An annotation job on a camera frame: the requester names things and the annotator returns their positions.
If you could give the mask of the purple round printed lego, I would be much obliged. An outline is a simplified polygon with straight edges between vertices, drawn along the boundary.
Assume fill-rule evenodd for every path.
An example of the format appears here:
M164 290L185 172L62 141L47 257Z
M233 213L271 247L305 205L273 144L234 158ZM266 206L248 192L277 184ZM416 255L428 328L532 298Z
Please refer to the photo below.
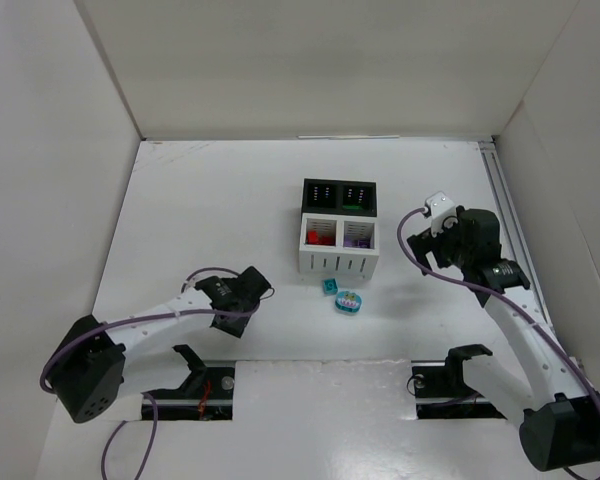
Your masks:
M370 249L371 248L371 240L368 238L345 237L343 245L347 248Z

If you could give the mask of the red 2x4 lego brick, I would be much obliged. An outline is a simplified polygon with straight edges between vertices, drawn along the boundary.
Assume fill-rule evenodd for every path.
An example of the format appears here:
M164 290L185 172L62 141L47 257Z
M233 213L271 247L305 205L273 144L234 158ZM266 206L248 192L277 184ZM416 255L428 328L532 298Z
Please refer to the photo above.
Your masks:
M307 245L319 245L320 244L320 235L317 231L309 230L306 236L306 244Z

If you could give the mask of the red flower lego brick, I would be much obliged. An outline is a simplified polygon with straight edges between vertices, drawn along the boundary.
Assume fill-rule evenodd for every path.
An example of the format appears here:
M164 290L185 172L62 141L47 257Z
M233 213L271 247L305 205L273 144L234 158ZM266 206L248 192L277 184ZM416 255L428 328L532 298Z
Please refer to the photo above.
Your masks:
M332 236L320 236L318 244L321 246L334 246L335 238Z

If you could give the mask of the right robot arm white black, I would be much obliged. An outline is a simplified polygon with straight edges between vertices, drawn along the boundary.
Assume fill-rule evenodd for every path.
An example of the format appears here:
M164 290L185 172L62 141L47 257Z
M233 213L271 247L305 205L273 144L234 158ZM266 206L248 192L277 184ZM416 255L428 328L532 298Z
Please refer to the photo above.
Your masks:
M404 218L416 215L430 226L397 234L407 259L443 282L451 279L441 269L457 268L457 285L495 322L526 376L518 379L488 347L464 345L450 349L441 363L414 368L417 397L434 398L442 408L484 398L517 430L524 454L540 472L562 470L576 478L574 467L600 462L600 392L544 321L524 270L503 257L497 216L440 201Z

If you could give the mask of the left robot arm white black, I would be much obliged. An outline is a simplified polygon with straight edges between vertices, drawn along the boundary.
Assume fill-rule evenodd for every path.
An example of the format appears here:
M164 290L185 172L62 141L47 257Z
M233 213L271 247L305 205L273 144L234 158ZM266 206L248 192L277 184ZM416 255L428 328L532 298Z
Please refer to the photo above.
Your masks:
M174 298L144 312L109 322L93 315L76 320L43 366L39 385L77 424L135 394L199 394L204 404L213 382L186 337L205 329L242 337L261 302L274 292L253 266L242 272L198 269Z

